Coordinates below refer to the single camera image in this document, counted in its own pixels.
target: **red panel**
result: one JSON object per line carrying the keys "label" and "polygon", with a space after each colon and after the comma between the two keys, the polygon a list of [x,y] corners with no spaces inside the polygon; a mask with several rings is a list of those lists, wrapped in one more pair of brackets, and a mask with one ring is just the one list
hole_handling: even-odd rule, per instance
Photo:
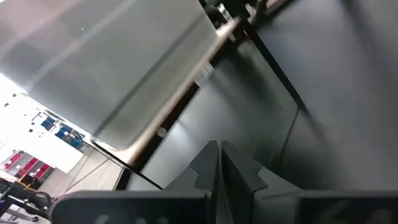
{"label": "red panel", "polygon": [[18,172],[18,175],[20,175],[20,176],[25,175],[26,172],[27,172],[28,170],[30,170],[30,168],[32,168],[32,166],[33,166],[37,161],[38,161],[38,159],[36,159],[36,158],[31,159],[31,160],[24,166],[24,168],[21,169],[21,170]]}
{"label": "red panel", "polygon": [[44,164],[41,168],[40,171],[35,175],[35,178],[41,178],[44,174],[44,172],[49,168],[50,166],[47,164]]}
{"label": "red panel", "polygon": [[5,169],[9,169],[10,168],[10,166],[11,165],[13,165],[13,163],[15,163],[19,158],[21,158],[21,155],[20,154],[15,154],[15,155],[13,155],[11,158],[10,158],[10,160],[9,161],[11,161],[9,164],[5,164],[4,165],[4,168]]}

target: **white wall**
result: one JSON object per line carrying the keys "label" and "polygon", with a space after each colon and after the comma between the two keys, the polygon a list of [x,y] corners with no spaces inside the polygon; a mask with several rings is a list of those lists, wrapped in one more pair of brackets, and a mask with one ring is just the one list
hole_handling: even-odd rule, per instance
{"label": "white wall", "polygon": [[10,103],[5,108],[0,106],[0,161],[7,159],[12,150],[23,150],[52,167],[70,172],[83,154],[49,133],[39,122],[32,125],[32,118],[39,112],[38,104],[20,94],[9,98],[12,91],[18,93],[18,89],[0,93]]}

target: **metal bar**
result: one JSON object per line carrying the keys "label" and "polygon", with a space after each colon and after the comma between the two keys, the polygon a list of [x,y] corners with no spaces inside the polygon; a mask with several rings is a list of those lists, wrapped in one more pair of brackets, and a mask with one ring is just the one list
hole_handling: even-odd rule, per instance
{"label": "metal bar", "polygon": [[152,180],[150,180],[148,177],[146,177],[144,174],[141,173],[141,171],[138,171],[136,168],[134,168],[133,166],[130,166],[129,164],[123,162],[122,160],[120,160],[119,158],[117,158],[115,155],[113,155],[112,153],[108,152],[106,149],[104,149],[102,146],[100,146],[99,144],[97,144],[96,142],[94,142],[92,139],[90,139],[90,143],[92,145],[94,145],[96,148],[95,150],[99,149],[101,150],[103,153],[107,154],[109,157],[113,158],[114,160],[118,161],[119,163],[121,163],[126,169],[131,170],[131,172],[135,173],[136,175],[138,175],[139,177],[142,177],[144,180],[148,181],[149,183],[151,183],[153,186],[157,187],[158,189],[162,190],[163,188],[159,185],[156,184],[155,182],[153,182]]}
{"label": "metal bar", "polygon": [[249,23],[247,20],[242,20],[241,23],[242,29],[246,32],[248,37],[251,39],[253,44],[257,47],[257,49],[260,51],[260,54],[264,57],[264,59],[268,62],[269,66],[271,67],[272,71],[276,74],[280,82],[285,86],[286,90],[289,92],[289,94],[292,96],[293,100],[296,102],[298,105],[298,108],[301,109],[301,111],[305,115],[310,115],[310,112],[305,106],[303,100],[301,99],[299,93],[297,93],[296,89],[293,87],[292,83],[290,80],[287,78],[285,75],[284,71],[281,69],[279,64],[276,62],[275,58],[272,56],[272,54],[269,52],[268,48],[266,45],[263,43],[257,32],[254,30],[252,25]]}

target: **white sticker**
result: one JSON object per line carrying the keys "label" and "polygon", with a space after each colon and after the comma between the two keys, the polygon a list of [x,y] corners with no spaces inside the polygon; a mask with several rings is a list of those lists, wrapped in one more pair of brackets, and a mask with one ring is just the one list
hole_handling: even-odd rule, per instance
{"label": "white sticker", "polygon": [[195,79],[195,83],[198,86],[201,86],[202,84],[204,84],[204,82],[210,78],[210,76],[213,74],[214,72],[214,68],[213,66],[211,66],[210,62],[207,62],[202,70],[200,71],[200,74],[196,77]]}

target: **gray floor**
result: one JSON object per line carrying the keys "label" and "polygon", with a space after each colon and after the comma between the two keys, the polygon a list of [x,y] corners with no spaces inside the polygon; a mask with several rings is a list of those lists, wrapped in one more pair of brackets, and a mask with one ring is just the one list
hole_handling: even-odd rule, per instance
{"label": "gray floor", "polygon": [[39,191],[55,197],[77,190],[113,190],[121,167],[90,147],[83,150],[85,155],[69,174],[55,169]]}

